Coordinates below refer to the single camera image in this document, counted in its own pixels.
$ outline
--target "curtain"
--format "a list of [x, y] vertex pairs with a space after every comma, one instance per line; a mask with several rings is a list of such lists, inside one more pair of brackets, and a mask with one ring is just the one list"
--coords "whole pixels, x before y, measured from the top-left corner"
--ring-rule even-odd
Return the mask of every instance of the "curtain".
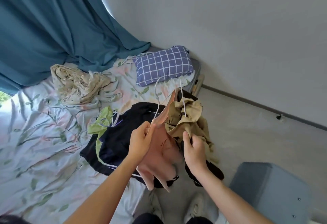
[[0, 0], [0, 18], [0, 90], [11, 95], [47, 78], [56, 63], [103, 71], [150, 46], [101, 0]]

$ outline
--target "wrinkled bed sheet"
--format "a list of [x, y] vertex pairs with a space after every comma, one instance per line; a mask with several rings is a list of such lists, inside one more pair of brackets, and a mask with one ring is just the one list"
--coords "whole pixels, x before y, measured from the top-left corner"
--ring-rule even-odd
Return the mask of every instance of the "wrinkled bed sheet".
[[[35, 224], [62, 223], [106, 179], [80, 157], [91, 138], [91, 118], [108, 105], [123, 113], [136, 102], [158, 101], [154, 84], [136, 85], [130, 59], [117, 60], [104, 73], [117, 82], [104, 89], [108, 101], [102, 96], [63, 106], [50, 77], [19, 91], [0, 108], [0, 214], [16, 214]], [[182, 86], [193, 77], [182, 76]], [[178, 86], [179, 79], [158, 83], [160, 103]], [[132, 222], [144, 189], [137, 180], [129, 181], [111, 223]]]

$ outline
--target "white sneaker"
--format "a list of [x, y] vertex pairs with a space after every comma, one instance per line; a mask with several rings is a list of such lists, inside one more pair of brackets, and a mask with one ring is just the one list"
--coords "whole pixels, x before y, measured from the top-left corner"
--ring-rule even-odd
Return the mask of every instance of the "white sneaker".
[[165, 223], [157, 194], [151, 191], [149, 198], [150, 198], [149, 213], [158, 216], [159, 219], [161, 219], [161, 221]]
[[201, 193], [196, 193], [184, 217], [184, 224], [186, 224], [191, 218], [200, 217], [203, 216], [203, 214], [204, 196]]

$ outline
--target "pillow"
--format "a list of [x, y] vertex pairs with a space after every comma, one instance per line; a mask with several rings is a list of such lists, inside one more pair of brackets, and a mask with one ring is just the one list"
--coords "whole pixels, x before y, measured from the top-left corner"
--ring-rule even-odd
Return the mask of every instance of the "pillow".
[[159, 81], [164, 81], [193, 72], [189, 50], [183, 46], [140, 55], [133, 58], [133, 62], [136, 65], [136, 83], [139, 86], [157, 82], [158, 78]]

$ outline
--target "green garment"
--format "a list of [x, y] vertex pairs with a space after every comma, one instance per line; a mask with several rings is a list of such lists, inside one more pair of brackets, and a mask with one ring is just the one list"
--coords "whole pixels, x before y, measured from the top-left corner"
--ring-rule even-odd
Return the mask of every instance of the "green garment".
[[101, 148], [101, 144], [102, 144], [100, 141], [100, 137], [107, 130], [107, 126], [109, 126], [111, 124], [112, 116], [113, 116], [113, 112], [112, 112], [112, 109], [110, 108], [110, 106], [104, 107], [100, 111], [100, 115], [96, 119], [96, 122], [90, 124], [87, 127], [88, 134], [98, 134], [98, 138], [96, 139], [96, 156], [98, 157], [98, 160], [101, 164], [105, 164], [105, 163], [99, 158], [99, 152], [100, 152], [100, 148]]

